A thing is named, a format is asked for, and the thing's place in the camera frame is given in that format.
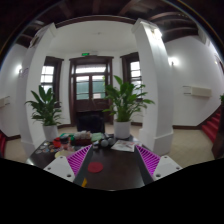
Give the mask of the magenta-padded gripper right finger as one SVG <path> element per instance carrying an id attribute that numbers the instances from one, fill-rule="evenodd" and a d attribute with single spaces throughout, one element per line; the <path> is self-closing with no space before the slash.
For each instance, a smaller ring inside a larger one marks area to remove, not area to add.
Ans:
<path id="1" fill-rule="evenodd" d="M 168 155 L 158 156 L 142 146 L 136 145 L 134 154 L 136 155 L 145 185 L 182 169 L 182 167 Z"/>

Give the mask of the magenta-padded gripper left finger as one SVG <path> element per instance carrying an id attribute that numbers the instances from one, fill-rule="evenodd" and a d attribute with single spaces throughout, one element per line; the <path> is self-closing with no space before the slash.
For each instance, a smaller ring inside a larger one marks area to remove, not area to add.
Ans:
<path id="1" fill-rule="evenodd" d="M 62 150 L 44 170 L 84 187 L 87 184 L 85 175 L 92 155 L 93 147 L 91 145 L 82 147 L 76 152 Z"/>

